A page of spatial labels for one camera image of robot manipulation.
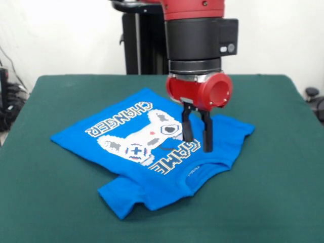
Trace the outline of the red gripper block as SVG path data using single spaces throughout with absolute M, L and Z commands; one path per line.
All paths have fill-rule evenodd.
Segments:
M 210 112 L 216 107 L 224 107 L 230 100 L 233 90 L 231 78 L 223 72 L 204 75 L 171 74 L 167 78 L 167 93 L 170 98 L 183 103 L 182 134 L 186 142 L 193 141 L 190 122 L 191 106 L 199 109 L 204 123 L 204 152 L 213 151 L 213 122 Z

